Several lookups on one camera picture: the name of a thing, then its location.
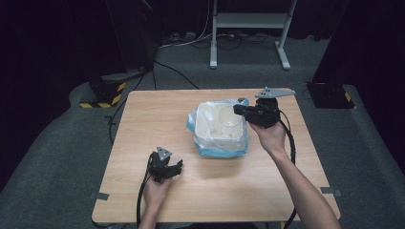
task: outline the hand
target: hand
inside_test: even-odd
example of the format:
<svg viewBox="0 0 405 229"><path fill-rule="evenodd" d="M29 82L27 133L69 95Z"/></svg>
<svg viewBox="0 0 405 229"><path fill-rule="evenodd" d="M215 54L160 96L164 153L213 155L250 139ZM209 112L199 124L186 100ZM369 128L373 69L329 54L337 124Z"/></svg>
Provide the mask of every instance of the hand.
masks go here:
<svg viewBox="0 0 405 229"><path fill-rule="evenodd" d="M172 180L173 178L168 178L163 183L157 183L151 177L148 179L143 191L147 208L153 208L157 211L160 209L166 199Z"/></svg>
<svg viewBox="0 0 405 229"><path fill-rule="evenodd" d="M267 129L252 123L249 123L249 125L259 136L262 147L273 159L287 156L285 148L286 130L280 122Z"/></svg>

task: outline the tabletop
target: tabletop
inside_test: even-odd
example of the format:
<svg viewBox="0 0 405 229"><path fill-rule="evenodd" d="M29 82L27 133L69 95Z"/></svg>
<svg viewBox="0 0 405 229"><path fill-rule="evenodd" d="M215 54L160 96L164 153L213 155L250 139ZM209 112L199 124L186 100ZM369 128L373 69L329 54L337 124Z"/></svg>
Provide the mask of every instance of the tabletop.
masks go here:
<svg viewBox="0 0 405 229"><path fill-rule="evenodd" d="M137 198L150 154L157 147L183 160L158 222L282 221L293 210L288 189L274 162L247 125L248 150L233 158L203 157L186 127L187 116L205 101L246 97L251 106L261 89L135 91L128 95L115 143L100 186L95 222L135 222ZM277 98L296 145L296 166L320 190L329 187L295 96ZM335 215L333 194L324 194Z"/></svg>

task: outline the black equipment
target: black equipment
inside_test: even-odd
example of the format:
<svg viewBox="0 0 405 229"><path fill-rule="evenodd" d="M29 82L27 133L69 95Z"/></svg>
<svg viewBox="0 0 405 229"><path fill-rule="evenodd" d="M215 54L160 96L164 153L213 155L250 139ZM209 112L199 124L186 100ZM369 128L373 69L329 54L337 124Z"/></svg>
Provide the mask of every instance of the black equipment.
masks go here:
<svg viewBox="0 0 405 229"><path fill-rule="evenodd" d="M152 152L149 156L148 164L146 166L145 177L140 185L137 202L137 227L140 225L140 200L143 195L143 189L146 182L150 177L154 177L154 181L163 183L165 179L177 176L181 173L182 160L176 165L168 166L170 156L173 155L170 151L167 151L161 147L157 147L157 152Z"/></svg>
<svg viewBox="0 0 405 229"><path fill-rule="evenodd" d="M182 160L176 165L167 166L170 160L170 153L158 147L157 152L153 152L149 157L148 172L154 177L154 181L162 183L165 179L174 177L181 173Z"/></svg>
<svg viewBox="0 0 405 229"><path fill-rule="evenodd" d="M258 99L254 107L238 104L233 106L233 112L235 115L243 116L246 121L266 129L280 121L280 110L276 97L292 94L295 94L295 91L265 87L261 92L256 94Z"/></svg>

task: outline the plastic bag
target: plastic bag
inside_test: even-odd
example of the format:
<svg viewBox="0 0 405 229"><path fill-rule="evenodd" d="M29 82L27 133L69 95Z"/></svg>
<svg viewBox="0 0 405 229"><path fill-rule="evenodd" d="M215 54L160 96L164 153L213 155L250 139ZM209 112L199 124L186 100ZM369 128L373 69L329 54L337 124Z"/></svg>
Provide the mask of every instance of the plastic bag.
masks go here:
<svg viewBox="0 0 405 229"><path fill-rule="evenodd" d="M188 114L186 127L194 134L201 156L234 157L247 152L245 119L233 113L233 105L248 105L248 99L206 101Z"/></svg>

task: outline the yellow black striped tape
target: yellow black striped tape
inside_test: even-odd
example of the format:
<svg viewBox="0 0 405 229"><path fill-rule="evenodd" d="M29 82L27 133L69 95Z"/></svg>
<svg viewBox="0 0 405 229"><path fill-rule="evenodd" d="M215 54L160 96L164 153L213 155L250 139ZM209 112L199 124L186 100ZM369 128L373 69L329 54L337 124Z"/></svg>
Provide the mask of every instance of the yellow black striped tape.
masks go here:
<svg viewBox="0 0 405 229"><path fill-rule="evenodd" d="M125 83L121 83L117 87L117 93L111 99L110 102L80 102L81 108L111 108L115 107L119 100L121 99L123 89L125 88Z"/></svg>

